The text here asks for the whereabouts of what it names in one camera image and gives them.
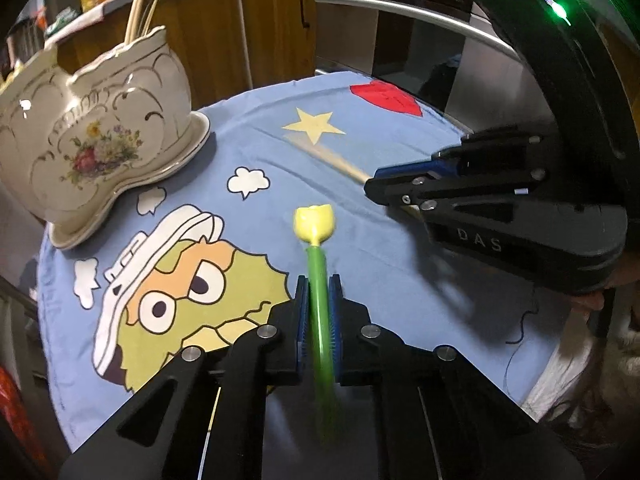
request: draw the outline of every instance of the yellow flower print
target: yellow flower print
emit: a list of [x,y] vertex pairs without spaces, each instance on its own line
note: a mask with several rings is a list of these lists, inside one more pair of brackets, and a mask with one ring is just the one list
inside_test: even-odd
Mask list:
[[86,128],[86,134],[94,139],[95,137],[100,137],[100,121],[94,121],[89,124]]

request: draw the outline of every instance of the yellow star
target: yellow star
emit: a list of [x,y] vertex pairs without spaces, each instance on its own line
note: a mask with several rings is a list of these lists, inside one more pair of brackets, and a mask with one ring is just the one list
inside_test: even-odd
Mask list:
[[322,134],[344,134],[338,128],[329,124],[329,119],[333,112],[319,115],[309,115],[304,113],[300,108],[296,108],[300,120],[297,123],[283,126],[284,130],[294,130],[295,132],[306,132],[313,144],[320,140]]

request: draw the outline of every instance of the wooden cabinet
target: wooden cabinet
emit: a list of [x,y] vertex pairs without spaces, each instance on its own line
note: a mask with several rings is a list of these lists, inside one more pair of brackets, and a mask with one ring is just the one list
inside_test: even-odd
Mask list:
[[[63,40],[60,66],[73,73],[121,43],[129,9],[114,10]],[[152,24],[167,27],[169,46],[191,84],[194,110],[252,86],[314,73],[314,0],[160,0]]]
[[242,9],[254,88],[314,74],[314,0],[242,0]]

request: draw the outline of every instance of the red heart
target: red heart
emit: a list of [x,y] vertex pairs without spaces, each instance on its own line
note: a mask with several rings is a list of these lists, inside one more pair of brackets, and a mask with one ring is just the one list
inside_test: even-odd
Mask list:
[[400,112],[422,117],[422,110],[409,94],[397,86],[384,81],[372,81],[366,85],[351,85],[351,92],[372,105],[391,112]]

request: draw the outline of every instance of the white cap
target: white cap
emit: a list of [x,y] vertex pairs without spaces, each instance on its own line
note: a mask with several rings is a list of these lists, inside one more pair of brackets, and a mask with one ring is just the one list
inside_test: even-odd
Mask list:
[[165,216],[149,236],[137,233],[113,267],[104,271],[110,285],[102,298],[94,345],[94,367],[100,375],[113,358],[124,307],[158,261],[181,240],[197,242],[206,238],[207,242],[215,242],[223,227],[222,218],[202,212],[196,206],[183,205]]

